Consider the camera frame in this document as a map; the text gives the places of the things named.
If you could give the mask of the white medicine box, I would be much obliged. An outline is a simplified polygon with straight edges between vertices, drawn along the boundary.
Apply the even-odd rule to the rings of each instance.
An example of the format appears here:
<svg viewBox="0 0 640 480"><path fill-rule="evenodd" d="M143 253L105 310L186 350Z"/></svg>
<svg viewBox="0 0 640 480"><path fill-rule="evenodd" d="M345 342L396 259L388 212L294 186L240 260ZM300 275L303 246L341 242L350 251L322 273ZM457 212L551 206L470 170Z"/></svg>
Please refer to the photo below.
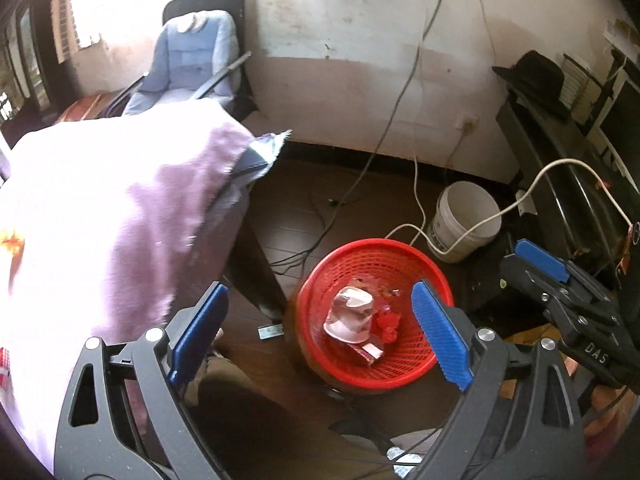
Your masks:
<svg viewBox="0 0 640 480"><path fill-rule="evenodd" d="M373 342L349 344L348 348L362 366L372 366L384 356L384 348Z"/></svg>

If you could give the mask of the black chair with blue cushion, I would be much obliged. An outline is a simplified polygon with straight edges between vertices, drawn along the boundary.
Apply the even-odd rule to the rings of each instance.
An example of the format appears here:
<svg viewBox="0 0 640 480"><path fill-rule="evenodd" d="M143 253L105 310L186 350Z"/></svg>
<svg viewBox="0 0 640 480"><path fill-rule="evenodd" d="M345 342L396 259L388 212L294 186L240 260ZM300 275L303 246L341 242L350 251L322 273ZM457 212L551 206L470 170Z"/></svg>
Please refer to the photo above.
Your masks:
<svg viewBox="0 0 640 480"><path fill-rule="evenodd" d="M242 122L257 110L244 64L245 0L171 0L149 70L119 92L101 118L212 99Z"/></svg>

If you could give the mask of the red plastic waste basket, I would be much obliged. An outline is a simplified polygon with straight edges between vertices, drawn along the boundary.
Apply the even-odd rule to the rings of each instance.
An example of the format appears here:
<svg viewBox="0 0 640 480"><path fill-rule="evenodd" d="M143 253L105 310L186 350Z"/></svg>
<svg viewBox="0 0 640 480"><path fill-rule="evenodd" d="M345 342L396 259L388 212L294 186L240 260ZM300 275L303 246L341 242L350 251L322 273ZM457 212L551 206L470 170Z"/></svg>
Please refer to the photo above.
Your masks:
<svg viewBox="0 0 640 480"><path fill-rule="evenodd" d="M348 243L320 261L295 297L293 321L306 364L328 384L359 394L415 382L437 363L411 307L427 281L448 306L445 274L397 240Z"/></svg>

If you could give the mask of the red plastic ribbon bundle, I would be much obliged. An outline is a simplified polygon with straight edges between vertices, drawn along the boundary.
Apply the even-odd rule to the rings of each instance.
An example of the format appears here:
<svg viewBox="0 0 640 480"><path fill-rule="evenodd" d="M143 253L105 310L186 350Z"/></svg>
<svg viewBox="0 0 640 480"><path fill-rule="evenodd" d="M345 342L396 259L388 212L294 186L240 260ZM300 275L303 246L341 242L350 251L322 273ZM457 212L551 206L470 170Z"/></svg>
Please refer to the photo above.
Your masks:
<svg viewBox="0 0 640 480"><path fill-rule="evenodd" d="M394 344L398 338L401 315L392 310L381 310L373 315L371 333L383 344Z"/></svg>

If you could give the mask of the purple tablecloth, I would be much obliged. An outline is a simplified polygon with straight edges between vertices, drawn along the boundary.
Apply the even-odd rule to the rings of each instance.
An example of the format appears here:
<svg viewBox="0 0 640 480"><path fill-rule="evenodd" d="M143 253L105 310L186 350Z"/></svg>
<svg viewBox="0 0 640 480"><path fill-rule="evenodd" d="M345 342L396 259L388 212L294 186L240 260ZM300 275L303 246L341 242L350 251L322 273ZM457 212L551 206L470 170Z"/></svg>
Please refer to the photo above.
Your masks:
<svg viewBox="0 0 640 480"><path fill-rule="evenodd" d="M284 140L194 100L60 122L14 146L1 189L1 403L43 466L85 341L128 342L166 322L208 208L268 171Z"/></svg>

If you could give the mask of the white plastic bucket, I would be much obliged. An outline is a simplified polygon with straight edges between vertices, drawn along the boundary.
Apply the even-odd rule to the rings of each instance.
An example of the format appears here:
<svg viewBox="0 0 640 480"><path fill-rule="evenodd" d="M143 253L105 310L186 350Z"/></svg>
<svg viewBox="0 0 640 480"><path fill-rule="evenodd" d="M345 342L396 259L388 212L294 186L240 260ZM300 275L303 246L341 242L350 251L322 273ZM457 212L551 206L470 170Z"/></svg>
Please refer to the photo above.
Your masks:
<svg viewBox="0 0 640 480"><path fill-rule="evenodd" d="M454 182L438 196L434 217L426 228L428 246L443 262L458 263L492 242L501 229L502 219L497 217L479 226L459 244L452 245L478 222L499 211L484 188L468 181Z"/></svg>

